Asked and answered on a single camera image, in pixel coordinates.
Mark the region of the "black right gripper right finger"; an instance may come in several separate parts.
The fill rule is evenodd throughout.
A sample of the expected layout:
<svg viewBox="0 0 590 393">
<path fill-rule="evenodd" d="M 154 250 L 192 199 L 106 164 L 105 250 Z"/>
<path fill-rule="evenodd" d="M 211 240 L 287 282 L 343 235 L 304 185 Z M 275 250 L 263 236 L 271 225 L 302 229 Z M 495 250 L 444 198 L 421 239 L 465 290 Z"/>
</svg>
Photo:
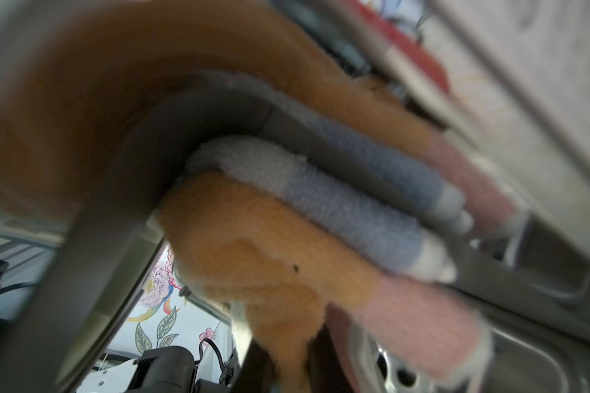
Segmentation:
<svg viewBox="0 0 590 393">
<path fill-rule="evenodd" d="M 353 393 L 326 326 L 309 345 L 308 372 L 312 393 Z"/>
</svg>

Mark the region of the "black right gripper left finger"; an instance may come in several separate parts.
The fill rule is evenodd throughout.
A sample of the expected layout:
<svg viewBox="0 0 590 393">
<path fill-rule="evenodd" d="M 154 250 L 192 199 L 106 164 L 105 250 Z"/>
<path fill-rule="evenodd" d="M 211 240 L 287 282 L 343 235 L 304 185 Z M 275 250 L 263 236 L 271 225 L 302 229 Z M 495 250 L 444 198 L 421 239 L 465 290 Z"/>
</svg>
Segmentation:
<svg viewBox="0 0 590 393">
<path fill-rule="evenodd" d="M 274 382 L 275 366 L 270 356 L 252 340 L 230 392 L 270 393 Z"/>
</svg>

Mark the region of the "orange blue patterned cloth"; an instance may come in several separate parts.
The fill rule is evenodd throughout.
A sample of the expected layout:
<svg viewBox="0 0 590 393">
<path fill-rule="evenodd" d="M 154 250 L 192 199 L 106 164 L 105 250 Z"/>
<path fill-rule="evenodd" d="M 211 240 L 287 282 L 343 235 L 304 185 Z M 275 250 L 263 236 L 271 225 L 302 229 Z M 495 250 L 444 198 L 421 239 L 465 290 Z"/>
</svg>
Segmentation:
<svg viewBox="0 0 590 393">
<path fill-rule="evenodd" d="M 347 76 L 257 1 L 120 1 L 73 21 L 0 95 L 0 211 L 69 222 L 139 117 L 198 70 L 252 75 L 468 191 L 488 180 L 423 119 Z M 269 194 L 209 171 L 174 187 L 157 219 L 190 278 L 239 301 L 288 391 L 339 307 L 409 365 L 456 386 L 493 357 L 483 318 L 427 283 L 383 273 Z"/>
</svg>

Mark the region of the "silver grey coffee machine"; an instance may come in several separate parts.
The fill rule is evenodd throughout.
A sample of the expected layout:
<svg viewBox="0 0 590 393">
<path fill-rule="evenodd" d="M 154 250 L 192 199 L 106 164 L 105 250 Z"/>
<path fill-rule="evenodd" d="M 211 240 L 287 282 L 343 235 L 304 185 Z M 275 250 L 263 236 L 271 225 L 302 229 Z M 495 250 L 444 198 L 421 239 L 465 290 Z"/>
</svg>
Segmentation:
<svg viewBox="0 0 590 393">
<path fill-rule="evenodd" d="M 57 33 L 119 2 L 0 1 L 0 95 L 29 59 L 45 54 Z M 74 219 L 0 211 L 0 224 L 14 220 L 64 237 L 0 346 L 0 391 L 60 392 L 82 378 L 86 356 L 119 323 L 121 302 L 138 290 L 143 267 L 128 256 L 135 241 L 154 224 L 170 243 L 157 219 L 159 207 L 174 187 L 209 171 L 275 197 L 383 273 L 424 276 L 479 314 L 492 344 L 494 307 L 590 342 L 590 301 L 559 303 L 471 249 L 470 236 L 517 234 L 525 217 L 465 160 L 487 185 L 465 191 L 434 165 L 392 152 L 252 75 L 195 71 L 139 117 Z M 347 331 L 359 326 L 390 349 L 337 306 L 327 305 L 324 317 L 319 331 L 329 326 L 343 371 L 362 390 L 347 359 Z M 308 349 L 317 334 L 306 347 L 303 392 L 311 391 Z M 447 389 L 477 386 L 487 369 L 456 386 L 432 379 Z"/>
</svg>

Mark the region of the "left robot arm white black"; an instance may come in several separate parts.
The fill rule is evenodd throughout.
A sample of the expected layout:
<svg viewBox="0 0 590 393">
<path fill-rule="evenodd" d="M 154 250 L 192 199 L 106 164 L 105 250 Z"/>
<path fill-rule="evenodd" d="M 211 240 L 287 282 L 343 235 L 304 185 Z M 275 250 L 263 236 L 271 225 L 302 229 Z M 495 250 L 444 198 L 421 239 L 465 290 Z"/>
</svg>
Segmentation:
<svg viewBox="0 0 590 393">
<path fill-rule="evenodd" d="M 200 358 L 181 346 L 148 350 L 121 365 L 90 373 L 78 392 L 227 392 L 237 372 L 232 355 L 224 360 L 215 343 L 201 341 Z"/>
</svg>

